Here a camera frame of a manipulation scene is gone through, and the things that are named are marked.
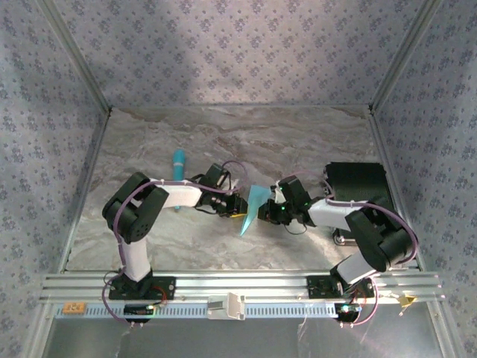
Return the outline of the light blue pen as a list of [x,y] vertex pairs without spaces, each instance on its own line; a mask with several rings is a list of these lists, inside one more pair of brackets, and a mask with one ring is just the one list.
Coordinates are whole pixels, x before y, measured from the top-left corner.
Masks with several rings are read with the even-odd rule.
[[172,157],[174,181],[182,181],[184,179],[184,167],[186,162],[186,155],[183,149],[177,149]]

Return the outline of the aluminium frame post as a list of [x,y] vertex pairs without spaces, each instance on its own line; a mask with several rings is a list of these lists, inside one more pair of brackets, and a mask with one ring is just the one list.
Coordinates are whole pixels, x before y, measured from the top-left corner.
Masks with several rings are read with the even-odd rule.
[[61,46],[66,51],[69,60],[77,71],[80,79],[83,81],[89,94],[92,96],[92,100],[103,113],[108,115],[110,113],[110,106],[108,105],[85,57],[82,55],[80,48],[75,42],[71,31],[63,20],[60,11],[57,9],[54,0],[36,0],[36,2],[51,26],[52,31],[60,41]]
[[396,86],[400,75],[405,70],[412,54],[419,45],[427,28],[431,24],[433,17],[443,2],[444,0],[423,0],[423,3],[410,23],[402,42],[398,46],[390,66],[373,95],[372,101],[369,104],[371,115],[376,115],[388,100],[388,97]]

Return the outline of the small black circuit board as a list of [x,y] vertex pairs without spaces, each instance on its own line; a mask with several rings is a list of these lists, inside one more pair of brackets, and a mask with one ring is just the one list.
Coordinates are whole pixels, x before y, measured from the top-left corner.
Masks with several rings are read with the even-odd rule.
[[152,304],[126,304],[123,309],[124,315],[153,315],[155,306]]
[[356,320],[362,311],[359,304],[335,304],[335,311],[339,319]]

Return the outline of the black ridged box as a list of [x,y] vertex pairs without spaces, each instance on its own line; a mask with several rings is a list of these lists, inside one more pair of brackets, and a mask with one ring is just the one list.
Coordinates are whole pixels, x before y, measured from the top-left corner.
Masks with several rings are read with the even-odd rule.
[[325,166],[326,182],[334,197],[326,199],[334,207],[357,207],[370,202],[395,211],[386,171],[380,163],[331,162]]

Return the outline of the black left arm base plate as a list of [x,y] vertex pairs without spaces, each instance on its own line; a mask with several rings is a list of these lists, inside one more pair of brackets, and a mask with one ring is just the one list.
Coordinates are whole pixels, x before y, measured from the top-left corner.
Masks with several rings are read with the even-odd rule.
[[121,276],[113,280],[108,298],[113,301],[170,301],[174,299],[175,277],[145,277],[139,282]]

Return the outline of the aluminium table side rail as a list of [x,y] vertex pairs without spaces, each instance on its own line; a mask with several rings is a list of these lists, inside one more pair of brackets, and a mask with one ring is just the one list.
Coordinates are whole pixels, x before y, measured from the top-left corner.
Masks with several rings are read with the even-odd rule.
[[397,213],[401,216],[401,218],[405,221],[405,223],[411,228],[411,230],[414,232],[416,236],[417,232],[413,228],[413,224],[409,220],[408,211],[403,201],[402,191],[400,189],[397,176],[394,173],[394,168],[390,160],[388,149],[385,146],[384,137],[383,137],[381,129],[379,128],[379,123],[372,112],[369,112],[367,117],[370,122],[370,131],[373,136],[373,141],[376,146],[376,151],[386,171],[388,186],[391,191],[391,197],[394,203],[394,207]]
[[101,149],[101,144],[103,142],[105,131],[107,129],[107,123],[111,116],[111,111],[112,108],[108,107],[106,109],[105,114],[101,117],[101,121],[97,129],[95,130],[94,136],[92,138],[91,148],[89,149],[84,162],[83,174],[81,175],[80,180],[78,182],[77,204],[75,207],[74,215],[72,217],[72,222],[68,231],[68,235],[66,236],[66,241],[60,257],[60,261],[56,270],[58,274],[63,274],[66,271],[66,267],[69,261],[69,255],[71,253],[72,245],[75,241],[78,225],[83,212],[84,204],[86,202],[86,198],[88,196],[88,191],[92,181],[92,175],[95,170],[95,164],[98,159],[98,153]]

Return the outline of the light blue paper sheet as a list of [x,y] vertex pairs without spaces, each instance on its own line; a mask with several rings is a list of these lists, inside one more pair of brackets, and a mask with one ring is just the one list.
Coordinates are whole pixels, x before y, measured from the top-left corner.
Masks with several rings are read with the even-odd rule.
[[271,196],[271,189],[269,187],[252,185],[250,187],[249,196],[248,196],[248,208],[247,214],[245,215],[240,236],[243,236],[249,226],[252,224],[253,220],[258,216],[259,208],[267,202]]

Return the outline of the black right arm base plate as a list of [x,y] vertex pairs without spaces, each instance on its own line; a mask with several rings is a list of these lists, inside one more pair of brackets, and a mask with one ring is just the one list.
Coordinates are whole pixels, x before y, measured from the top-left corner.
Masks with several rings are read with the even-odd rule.
[[329,275],[311,275],[306,277],[309,298],[351,299],[374,298],[375,291],[370,278],[348,285]]

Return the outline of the aluminium mounting rail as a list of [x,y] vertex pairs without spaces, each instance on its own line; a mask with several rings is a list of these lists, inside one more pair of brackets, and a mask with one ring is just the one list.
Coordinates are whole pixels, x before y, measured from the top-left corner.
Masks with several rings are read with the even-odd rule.
[[[328,275],[324,271],[182,271],[156,272],[154,277],[175,277],[174,299],[179,302],[202,302],[210,296],[228,292],[244,295],[246,301],[322,301],[372,304],[398,304],[398,295],[416,297],[414,302],[442,301],[445,294],[440,277],[434,272],[415,269],[398,269],[371,278],[374,298],[311,299],[306,287],[306,277]],[[40,299],[48,303],[84,301],[98,303],[108,297],[111,290],[105,283],[108,276],[100,272],[69,272],[50,274],[42,282]]]

